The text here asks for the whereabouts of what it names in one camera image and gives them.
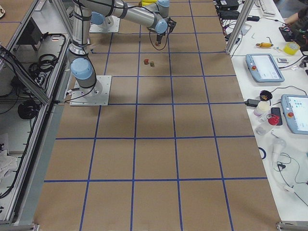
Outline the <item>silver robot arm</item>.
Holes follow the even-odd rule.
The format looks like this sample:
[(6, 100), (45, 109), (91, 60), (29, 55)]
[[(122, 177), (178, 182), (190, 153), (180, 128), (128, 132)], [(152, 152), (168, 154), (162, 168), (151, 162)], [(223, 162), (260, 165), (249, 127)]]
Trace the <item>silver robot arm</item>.
[(107, 30), (114, 24), (114, 17), (124, 19), (155, 32), (157, 44), (176, 26), (176, 22), (168, 16), (167, 0), (157, 0), (146, 6), (130, 5), (124, 0), (75, 0), (73, 3), (72, 43), (67, 50), (67, 58), (82, 97), (96, 97), (102, 92), (87, 48), (91, 25)]
[(114, 24), (114, 20), (111, 16), (105, 17), (103, 14), (94, 11), (92, 11), (90, 22), (106, 28), (111, 27)]

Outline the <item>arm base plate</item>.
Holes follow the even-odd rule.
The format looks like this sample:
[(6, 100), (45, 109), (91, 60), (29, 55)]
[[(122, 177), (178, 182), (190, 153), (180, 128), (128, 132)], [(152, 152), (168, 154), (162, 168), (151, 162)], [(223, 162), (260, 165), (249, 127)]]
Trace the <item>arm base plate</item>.
[(90, 33), (117, 33), (119, 25), (120, 19), (115, 16), (95, 17), (91, 20)]
[(107, 106), (109, 103), (110, 87), (112, 76), (97, 76), (97, 82), (93, 90), (79, 87), (75, 81), (74, 88), (78, 90), (72, 92), (72, 100), (69, 101), (71, 106)]

